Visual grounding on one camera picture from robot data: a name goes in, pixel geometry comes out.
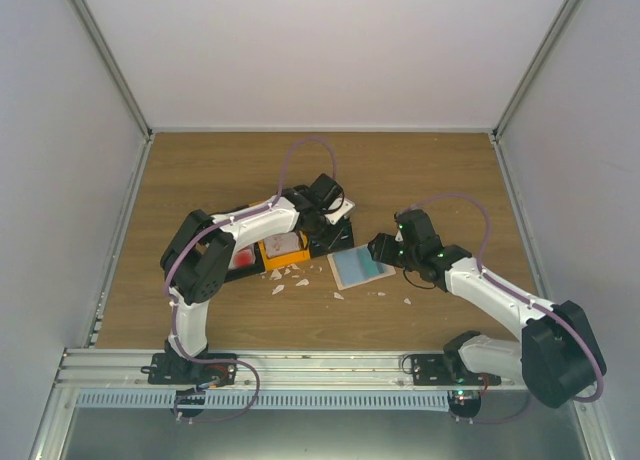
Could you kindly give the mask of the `teal VIP card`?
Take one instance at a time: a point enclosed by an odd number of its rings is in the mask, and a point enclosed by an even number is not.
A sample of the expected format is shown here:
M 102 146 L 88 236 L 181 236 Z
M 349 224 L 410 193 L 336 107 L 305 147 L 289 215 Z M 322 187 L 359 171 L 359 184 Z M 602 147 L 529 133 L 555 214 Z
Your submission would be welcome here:
M 356 251 L 359 268 L 365 280 L 378 278 L 388 273 L 387 266 L 374 261 L 366 247 L 360 247 Z

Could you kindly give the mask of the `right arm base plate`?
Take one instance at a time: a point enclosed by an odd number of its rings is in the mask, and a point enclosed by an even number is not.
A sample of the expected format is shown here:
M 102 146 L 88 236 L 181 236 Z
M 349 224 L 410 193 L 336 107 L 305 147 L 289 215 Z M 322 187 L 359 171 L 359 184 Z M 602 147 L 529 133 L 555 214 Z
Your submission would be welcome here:
M 499 376 L 472 373 L 463 366 L 452 367 L 442 353 L 403 354 L 399 367 L 414 386 L 470 388 L 502 384 Z

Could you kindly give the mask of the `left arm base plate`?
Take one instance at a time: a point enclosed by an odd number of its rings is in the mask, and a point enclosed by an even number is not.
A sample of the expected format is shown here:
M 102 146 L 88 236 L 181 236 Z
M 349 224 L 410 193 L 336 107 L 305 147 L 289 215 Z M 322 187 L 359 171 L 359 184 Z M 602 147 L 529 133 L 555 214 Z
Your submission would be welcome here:
M 140 371 L 147 376 L 152 385 L 202 385 L 216 387 L 231 385 L 235 382 L 235 364 L 237 359 L 231 353 L 204 353 L 201 359 L 215 359 L 214 363 L 199 364 L 180 357 L 177 353 L 156 353 L 149 365 Z

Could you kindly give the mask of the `beige card holder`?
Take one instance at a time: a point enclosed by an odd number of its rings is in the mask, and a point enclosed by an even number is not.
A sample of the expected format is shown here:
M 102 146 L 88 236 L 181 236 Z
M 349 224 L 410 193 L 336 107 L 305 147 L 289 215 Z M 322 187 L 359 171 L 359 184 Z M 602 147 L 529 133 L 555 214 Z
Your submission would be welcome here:
M 396 273 L 393 266 L 374 261 L 365 245 L 331 253 L 327 259 L 339 290 L 370 283 Z

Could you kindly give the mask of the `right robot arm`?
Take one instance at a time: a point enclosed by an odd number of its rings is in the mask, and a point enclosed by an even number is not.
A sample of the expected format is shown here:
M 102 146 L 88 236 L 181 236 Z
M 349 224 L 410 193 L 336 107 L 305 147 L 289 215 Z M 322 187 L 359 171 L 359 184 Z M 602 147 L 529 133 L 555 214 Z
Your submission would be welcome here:
M 395 217 L 394 235 L 367 245 L 376 262 L 416 272 L 436 288 L 462 298 L 500 323 L 513 340 L 466 332 L 445 349 L 443 373 L 464 385 L 477 374 L 523 383 L 543 405 L 590 403 L 604 392 L 607 367 L 585 311 L 529 294 L 482 265 L 458 245 L 444 245 L 430 217 L 414 209 Z

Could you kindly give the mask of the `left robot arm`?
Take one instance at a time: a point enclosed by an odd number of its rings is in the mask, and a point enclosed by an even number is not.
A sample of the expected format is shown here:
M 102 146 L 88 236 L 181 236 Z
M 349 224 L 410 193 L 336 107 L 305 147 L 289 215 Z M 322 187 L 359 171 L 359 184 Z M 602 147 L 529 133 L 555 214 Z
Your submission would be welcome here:
M 165 351 L 174 357 L 172 373 L 185 384 L 205 375 L 208 306 L 225 283 L 237 252 L 292 232 L 322 254 L 349 248 L 354 209 L 336 180 L 322 174 L 309 186 L 279 188 L 268 199 L 234 211 L 191 212 L 160 260 L 171 308 Z

